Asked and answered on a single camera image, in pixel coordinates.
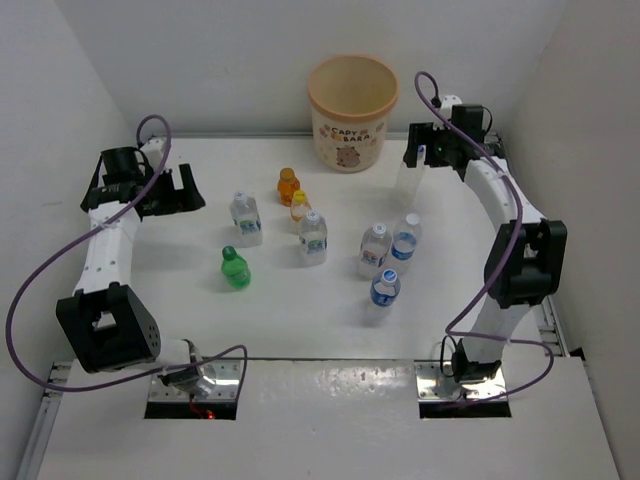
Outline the clear bottle blue white cap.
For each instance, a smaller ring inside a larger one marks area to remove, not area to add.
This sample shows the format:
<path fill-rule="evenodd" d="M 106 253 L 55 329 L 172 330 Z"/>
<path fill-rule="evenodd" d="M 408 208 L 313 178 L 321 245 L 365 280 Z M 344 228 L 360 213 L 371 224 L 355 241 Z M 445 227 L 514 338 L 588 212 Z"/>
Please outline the clear bottle blue white cap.
<path fill-rule="evenodd" d="M 418 187 L 426 169 L 426 146 L 421 146 L 418 152 L 419 165 L 416 168 L 407 168 L 403 159 L 399 167 L 392 197 L 396 203 L 408 207 L 413 203 Z"/>

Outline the clear bottle blue label tall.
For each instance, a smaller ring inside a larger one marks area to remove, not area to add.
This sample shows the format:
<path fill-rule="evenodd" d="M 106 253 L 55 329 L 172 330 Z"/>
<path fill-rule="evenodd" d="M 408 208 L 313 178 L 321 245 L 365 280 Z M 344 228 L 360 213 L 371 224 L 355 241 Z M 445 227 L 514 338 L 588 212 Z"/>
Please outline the clear bottle blue label tall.
<path fill-rule="evenodd" d="M 418 214 L 408 213 L 396 224 L 392 234 L 389 267 L 398 275 L 408 270 L 421 238 L 422 225 Z"/>

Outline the clear bottle QR cap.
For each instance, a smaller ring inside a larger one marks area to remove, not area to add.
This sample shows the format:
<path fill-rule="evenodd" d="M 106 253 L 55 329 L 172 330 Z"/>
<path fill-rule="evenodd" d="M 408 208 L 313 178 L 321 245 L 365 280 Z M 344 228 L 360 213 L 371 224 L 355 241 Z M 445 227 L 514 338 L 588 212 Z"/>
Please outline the clear bottle QR cap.
<path fill-rule="evenodd" d="M 301 256 L 306 266 L 320 265 L 326 261 L 328 230 L 324 217 L 312 209 L 299 223 Z"/>

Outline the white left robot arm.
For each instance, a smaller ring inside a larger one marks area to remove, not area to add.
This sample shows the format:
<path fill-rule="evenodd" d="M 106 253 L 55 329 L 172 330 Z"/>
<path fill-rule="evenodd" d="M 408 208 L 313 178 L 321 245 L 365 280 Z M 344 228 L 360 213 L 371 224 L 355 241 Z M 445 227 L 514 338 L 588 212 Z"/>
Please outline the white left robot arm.
<path fill-rule="evenodd" d="M 56 304 L 56 317 L 79 363 L 88 373 L 129 367 L 184 367 L 195 347 L 162 337 L 152 313 L 131 286 L 136 232 L 146 217 L 204 207 L 189 165 L 182 186 L 162 161 L 168 146 L 151 140 L 140 147 L 101 152 L 81 208 L 94 231 L 73 293 Z"/>

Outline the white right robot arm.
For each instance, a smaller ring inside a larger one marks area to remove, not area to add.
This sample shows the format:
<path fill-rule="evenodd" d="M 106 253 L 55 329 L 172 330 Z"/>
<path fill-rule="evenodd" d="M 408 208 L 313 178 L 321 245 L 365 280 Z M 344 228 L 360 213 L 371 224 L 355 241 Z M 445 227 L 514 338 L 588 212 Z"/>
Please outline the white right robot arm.
<path fill-rule="evenodd" d="M 503 351 L 532 307 L 559 287 L 567 228 L 549 220 L 525 197 L 506 161 L 484 144 L 479 105 L 457 104 L 442 125 L 412 123 L 404 166 L 449 167 L 477 196 L 496 231 L 485 263 L 484 285 L 473 303 L 482 306 L 468 332 L 446 329 L 457 343 L 451 378 L 477 383 L 495 376 Z"/>

